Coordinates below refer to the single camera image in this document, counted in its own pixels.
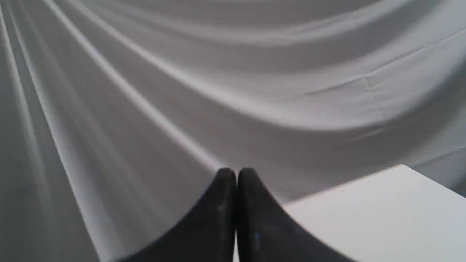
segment white fabric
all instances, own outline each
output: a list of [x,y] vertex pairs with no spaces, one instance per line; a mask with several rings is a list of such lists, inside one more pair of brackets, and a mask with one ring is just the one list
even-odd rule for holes
[[396,163],[465,185],[466,1],[0,6],[25,183],[45,221],[71,221],[51,204],[69,188],[101,261],[159,237],[222,166],[256,168],[283,202]]
[[354,261],[466,260],[466,199],[405,165],[289,203],[285,210]]

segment white surface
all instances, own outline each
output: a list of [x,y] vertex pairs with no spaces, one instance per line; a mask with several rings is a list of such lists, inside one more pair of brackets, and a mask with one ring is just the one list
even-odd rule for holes
[[[394,163],[450,187],[466,179],[466,74],[453,77],[466,62],[464,0],[0,6],[2,77],[21,83],[31,116],[45,114],[24,132],[50,128],[59,153],[31,161],[44,174],[63,166],[102,261],[167,231],[222,166],[256,168],[282,202]],[[11,170],[3,184],[22,177]],[[56,180],[37,178],[53,216]]]
[[466,261],[466,199],[405,165],[284,208],[358,262]]

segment white table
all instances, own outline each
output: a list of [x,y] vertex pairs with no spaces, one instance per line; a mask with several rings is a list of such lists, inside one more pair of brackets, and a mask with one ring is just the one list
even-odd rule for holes
[[405,165],[284,208],[358,262],[466,262],[466,198]]

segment draped cloth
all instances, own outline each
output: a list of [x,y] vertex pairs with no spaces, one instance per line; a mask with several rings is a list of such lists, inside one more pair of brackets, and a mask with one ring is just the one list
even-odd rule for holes
[[399,163],[466,193],[466,1],[0,7],[1,261],[135,252],[224,166],[282,203]]

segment white backdrop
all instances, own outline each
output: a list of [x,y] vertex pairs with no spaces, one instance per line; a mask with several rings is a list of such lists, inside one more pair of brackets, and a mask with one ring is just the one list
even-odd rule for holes
[[29,166],[1,174],[0,231],[41,232],[0,260],[136,251],[223,166],[255,167],[282,202],[397,163],[466,193],[466,1],[0,7],[3,100],[21,120],[3,140]]

